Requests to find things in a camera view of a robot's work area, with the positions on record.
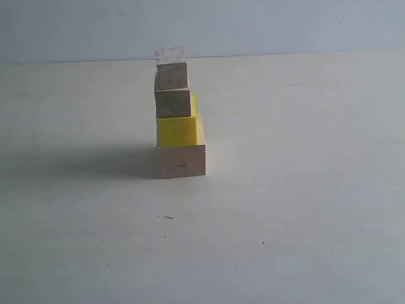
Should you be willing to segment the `small wooden cube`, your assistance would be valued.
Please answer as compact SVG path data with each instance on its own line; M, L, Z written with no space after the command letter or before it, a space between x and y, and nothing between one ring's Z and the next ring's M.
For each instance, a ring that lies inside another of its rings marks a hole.
M184 89L189 86L187 61L182 47L159 49L154 54L158 89Z

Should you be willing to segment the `medium wooden cube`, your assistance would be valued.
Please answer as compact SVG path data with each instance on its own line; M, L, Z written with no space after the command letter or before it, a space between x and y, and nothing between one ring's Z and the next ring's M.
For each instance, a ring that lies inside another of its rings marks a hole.
M157 72L154 76L154 97L157 118L189 117L192 114L190 89L161 89Z

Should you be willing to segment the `yellow cube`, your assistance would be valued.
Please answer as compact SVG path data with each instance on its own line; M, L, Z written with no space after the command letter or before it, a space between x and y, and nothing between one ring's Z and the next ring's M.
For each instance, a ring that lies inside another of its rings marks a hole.
M188 117L157 118L157 146L172 148L197 144L196 95L191 94L191 114Z

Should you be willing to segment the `large light wooden cube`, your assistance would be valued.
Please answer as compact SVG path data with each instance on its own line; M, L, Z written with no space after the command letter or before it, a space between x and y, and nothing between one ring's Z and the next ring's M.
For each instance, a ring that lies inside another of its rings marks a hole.
M195 146L161 148L157 146L156 135L158 168L162 179L206 174L206 140L200 114L197 114L197 126L197 144Z

